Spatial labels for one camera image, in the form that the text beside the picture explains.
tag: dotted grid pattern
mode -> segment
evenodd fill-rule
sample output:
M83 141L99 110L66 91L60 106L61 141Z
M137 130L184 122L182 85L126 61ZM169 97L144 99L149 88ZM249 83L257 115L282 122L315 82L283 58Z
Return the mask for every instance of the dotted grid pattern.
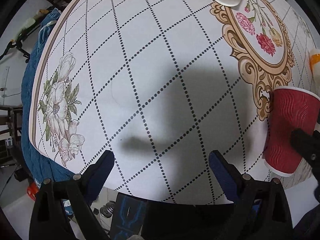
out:
M85 39L85 45L86 45L86 61L81 65L81 67L77 70L77 72L75 73L74 77L72 78L72 80L74 80L74 78L76 78L76 76L79 74L80 71L84 71L84 67L86 66L87 69L88 69L88 73L89 73L89 78L90 78L90 84L91 84L91 89L92 89L92 99L89 101L89 103L85 106L85 108L83 109L82 112L79 111L79 116L78 116L78 120L80 120L85 112L88 110L88 108L92 105L92 103L95 104L96 106L96 110L97 110L97 113L98 113L98 117L100 119L100 123L101 123L101 126L102 126L102 129L103 129L103 132L104 132L104 135L105 135L105 138L107 140L106 143L104 143L101 147L101 149L89 160L85 160L84 159L84 155L82 154L81 152L81 156L82 156L82 159L83 159L83 162L84 162L84 166L83 168L81 169L80 173L84 172L85 169L92 163L94 162L94 160L96 158L99 157L100 153L103 152L105 149L110 149L112 150L112 147L111 147L111 142L112 140L114 140L116 138L116 136L123 130L125 129L125 127L129 124L129 122L131 122L135 117L137 116L140 116L141 119L142 119L142 122L143 122L143 125L145 127L145 130L146 130L146 133L148 135L148 138L149 138L149 141L150 141L150 144L153 148L153 151L154 151L154 154L155 154L155 157L154 159L152 159L147 165L145 165L145 167L143 167L142 169L140 169L140 171L136 172L134 175L132 175L130 178L125 178L121 168L120 168L120 165L118 163L118 160L116 159L115 160L115 164L116 164L116 169L118 169L119 171L119 174L123 180L123 183L116 188L116 190L120 190L122 187L123 188L126 188L127 192L129 194L132 194L132 192L130 191L129 189L129 186L128 186L128 183L132 180L134 180L137 176L139 176L139 174L141 174L143 171L145 171L146 169L148 169L149 167L151 167L152 165L154 165L155 163L158 163L159 165L159 169L161 171L161 174L163 176L163 179L164 179L164 182L166 184L166 187L167 187L167 190L168 190L168 194L169 196L167 198L165 198L164 200L162 201L167 201L167 200L172 200L172 202L176 202L175 201L175 196L182 192L185 188L187 188L189 185L191 185L192 183L194 183L199 177L205 175L207 177L207 181L208 181L208 186L210 187L210 191L211 191L211 194L212 194L212 201L208 204L215 204L215 201L217 199L219 199L221 196L223 196L223 193L219 193L219 194L215 194L214 193L214 187L213 187L213 180L215 180L214 176L212 176L212 172L210 171L210 168L209 168L209 165L208 165L208 161L207 161L207 153L206 153L206 150L205 150L205 146L204 146L204 142L202 140L202 135L201 135L201 131L200 131L200 127L199 127L199 123L202 122L202 120L204 120L204 118L206 118L213 110L214 108L227 96L229 95L231 97L231 100L232 100L232 104L233 104L233 107L234 107L234 115L236 117L236 120L237 120L237 123L238 123L238 128L239 128L239 132L240 132L240 136L239 138L223 153L223 155L226 155L232 148L234 148L234 146L241 142L242 144L242 149L243 149L243 165L244 165L244 168L243 168L243 171L244 173L248 172L256 163L257 161L260 159L260 157L262 156L262 153L260 154L260 156L258 156L258 158L256 159L256 161L254 163L249 163L247 164L246 163L246 154L245 154L245 146L244 146L244 134L247 132L247 130L250 128L250 126L257 120L257 116L254 117L254 119L248 124L248 126L245 128L245 129L242 129L241 127L241 124L240 124L240 120L239 120L239 115L238 115L238 110L237 110L237 107L236 107L236 102L235 102L235 98L234 98L234 95L233 95L233 88L236 86L236 84L238 82L240 82L241 78L238 77L238 79L233 83L233 84L230 84L229 83L229 80L228 80L228 75L227 75L227 72L225 71L221 61L220 61L220 58L217 54L217 51L215 50L215 45L221 41L223 39L223 37L219 37L217 40L215 41L211 41L209 36L207 35L207 32L205 31L205 29L203 28L201 22L199 21L198 17L196 16L196 14L204 9L209 9L208 7L210 6L209 4L201 7L200 9L196 10L196 11L192 11L192 9L190 8L190 6L188 5L188 3L185 1L185 0L181 0L184 5L188 8L188 10L190 11L190 14L183 17L181 20L177 21L176 23L174 23L173 25L169 26L167 29L164 29L157 17L156 17L156 14L155 12L153 11L153 6L162 2L164 0L160 0L154 4L150 4L148 0L145 0L146 4L147 4L147 7L140 11L139 13L137 13L136 15L134 15L132 18L130 18L128 21L126 21L123 25L120 25L118 23L118 20L117 20L117 14L116 14L116 7L118 5L120 5L121 3L115 5L114 4L114 1L111 0L111 4L112 4L112 9L109 10L106 14L104 14L100 19L98 19L92 26L88 26L88 23L87 23L87 17L88 17L88 12L94 7L88 9L88 0L85 0L84 2L86 3L86 7L85 7L85 14L82 17L85 17L85 32L79 37L79 39L76 41L76 43L70 48L70 50L73 49L73 47L84 37ZM124 44L124 40L121 36L121 29L127 24L129 23L132 19L134 19L135 17L137 17L138 15L142 14L144 11L147 11L149 10L154 18L154 21L156 22L157 24L157 27L159 29L159 34L156 35L153 39L151 39L147 44L145 44L141 49L137 50L137 52L129 57L126 53L126 49L125 49L125 44ZM116 24L116 30L110 35L108 36L107 39L105 39L105 41L103 41L103 43L101 43L95 50L94 49L91 49L90 47L90 44L89 44L89 41L88 41L88 31L98 22L100 21L104 16L106 16L108 13L112 13L113 14L113 17L115 19L115 24ZM185 21L186 19L188 18L194 18L196 20L196 22L198 23L199 25L199 28L201 28L201 31L203 32L205 38L207 39L208 41L208 46L201 52L199 53L198 55L196 55L195 57L193 57L192 60L190 60L190 62L185 65L185 66L179 66L177 61L176 61L176 58L174 56L174 52L172 51L172 48L170 46L170 42L168 41L167 37L166 37L166 32L168 32L170 29L174 28L175 26L179 25L180 23L182 23L183 21ZM64 36L63 38L60 40L60 41L57 41L56 43L56 46L53 48L53 50L51 51L50 55L53 53L53 51L58 47L59 43L61 41L63 41L63 47L65 47L65 37L66 35L68 34L68 32L71 30L71 28L73 28L75 25L73 24L69 30L67 31L67 22L65 23L65 28L64 28ZM123 52L123 57L124 57L124 62L125 64L123 64L123 66L121 66L117 71L115 71L115 73L112 75L112 77L110 77L109 80L106 81L105 85L103 85L100 89L97 89L94 87L94 80L92 79L92 73L91 73L91 66L90 66L90 60L91 58L94 56L94 54L106 43L108 42L113 36L118 36L119 38L119 42L120 42L120 45L121 45L121 48L122 48L122 52ZM166 44L167 46L167 49L168 49L168 53L170 55L170 57L172 58L172 61L176 67L176 71L177 73L165 84L161 87L160 90L158 90L153 96L151 96L145 103L142 103L140 102L140 99L139 99L139 95L138 95L138 92L137 92L137 88L135 86L135 83L134 83L134 77L132 76L132 72L131 72L131 69L130 69L130 62L132 59L134 59L135 57L138 57L138 55L144 50L146 49L148 46L150 46L154 41L158 40L158 39L161 39L163 38L164 39L164 43ZM225 91L225 93L223 93L221 95L221 97L219 98L219 100L217 100L216 103L214 103L201 117L197 117L196 116L196 113L194 112L194 109L193 109L193 104L191 102L191 99L189 97L189 94L188 94L188 90L187 90L187 86L184 82L184 79L183 79L183 72L187 70L187 68L189 68L194 62L196 62L196 60L198 60L200 57L202 57L204 54L206 54L208 51L213 51L213 53L215 54L215 57L219 63L219 66L220 66L220 71L223 73L223 76L225 78L225 82L226 82L226 85L228 87L228 89ZM108 84L110 84L112 82L112 80L123 70L123 69L126 69L128 75L129 75L129 78L130 78L130 81L131 81L131 85L132 85L132 89L133 89L133 93L135 95L135 98L136 98L136 102L137 102L137 110L127 119L127 121L125 121L123 123L123 125L117 129L113 135L112 134L109 134L107 135L106 133L106 130L105 130L105 125L104 125L104 122L102 120L102 116L100 114L100 109L98 107L98 103L97 103L97 97L100 95L100 93L105 89L106 86L108 86ZM181 86L183 88L183 91L184 91L184 94L186 96L186 100L189 104L189 107L190 107L190 112L192 114L192 117L194 119L194 124L184 133L182 134L179 138L177 138L173 143L171 143L164 151L160 151L161 153L158 152L157 148L156 148L156 145L155 143L153 142L153 137L149 131L149 127L148 127L148 124L147 124L147 121L145 119L145 115L143 113L143 109L151 102L153 101L162 91L164 91L168 86L170 86L174 81L176 80L180 80L181 82ZM177 145L180 141L182 141L191 131L196 131L198 133L198 136L199 136L199 144L200 144L200 147L202 149L202 152L203 152L203 161L205 163L205 169L201 170L199 172L199 174L197 176L195 176L192 180L190 180L187 184L185 184L183 187L181 187L179 190L175 190L175 191L172 191L170 185L169 185L169 182L168 182L168 179L166 177L166 173L165 173L165 168L163 167L162 163L161 163L161 157L163 155L165 155L171 148L173 148L175 145Z
M304 33L303 29L298 23L298 20L296 19L296 16L294 15L294 11L291 6L288 8L287 13L284 15L283 21L285 24L290 26L293 23L296 24L295 32L292 32L293 28L287 28L292 44L291 48L296 58L296 64L292 68L292 85L295 87L311 90L312 76L311 73L308 73L307 71L307 68L309 66L309 58L307 57L307 54L308 51L310 51L310 49L314 47L314 44L312 44L312 46L308 44L308 39L312 40L312 37L308 37L308 35Z

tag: clothes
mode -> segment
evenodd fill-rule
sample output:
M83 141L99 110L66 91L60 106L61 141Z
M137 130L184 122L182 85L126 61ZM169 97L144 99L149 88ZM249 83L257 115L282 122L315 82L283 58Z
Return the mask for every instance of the clothes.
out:
M25 70L21 85L21 101L23 104L21 147L26 164L38 186L45 178L51 178L54 181L62 181L70 179L74 174L55 163L53 160L41 155L31 144L28 130L32 87L36 69L45 43L54 27L53 21L57 21L60 15L60 11L54 9L42 21L38 41L30 55L30 61Z

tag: flower print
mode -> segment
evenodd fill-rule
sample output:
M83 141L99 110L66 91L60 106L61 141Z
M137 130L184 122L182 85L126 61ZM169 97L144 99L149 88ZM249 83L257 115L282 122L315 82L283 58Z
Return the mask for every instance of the flower print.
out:
M276 52L276 48L272 40L262 33L260 33L260 35L257 35L257 40L261 46L261 49L263 49L266 53L270 54L273 57Z
M76 134L78 124L77 120L73 120L69 129L66 130L65 136L58 143L63 166L66 166L67 161L71 161L72 158L76 157L84 143L84 136Z
M283 42L279 32L277 32L276 29L272 28L269 30L269 33L271 35L273 42L277 45L277 47L282 47Z
M238 19L239 24L241 27L251 35L255 34L255 29L253 24L249 21L249 19L244 16L242 13L237 13L236 18Z
M67 51L60 59L59 63L59 78L58 82L66 80L73 68L75 67L76 59L70 51Z
M49 94L47 120L51 133L57 134L59 138L65 134L66 116L67 102L64 98L64 84L54 83Z

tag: table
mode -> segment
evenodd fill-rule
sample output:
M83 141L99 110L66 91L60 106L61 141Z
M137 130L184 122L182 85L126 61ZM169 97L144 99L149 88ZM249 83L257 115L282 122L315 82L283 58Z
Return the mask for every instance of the table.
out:
M106 149L105 186L157 201L227 203L208 166L219 150L270 180L262 154L278 85L314 90L304 20L285 0L73 0L33 87L30 141L83 173ZM301 163L282 179L305 180Z

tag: screw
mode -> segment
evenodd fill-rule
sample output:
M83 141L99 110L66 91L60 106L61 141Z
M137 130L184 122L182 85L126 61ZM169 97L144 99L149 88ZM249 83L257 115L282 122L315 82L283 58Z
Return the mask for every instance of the screw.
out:
M81 179L81 174L75 174L75 175L73 175L73 177L72 177L74 180L79 180L79 179Z
M46 178L43 180L43 184L49 184L51 182L51 179Z
M245 173L245 174L242 174L242 178L245 180L250 180L251 176L249 174Z
M280 184L281 183L281 181L278 178L273 178L272 180L276 184Z

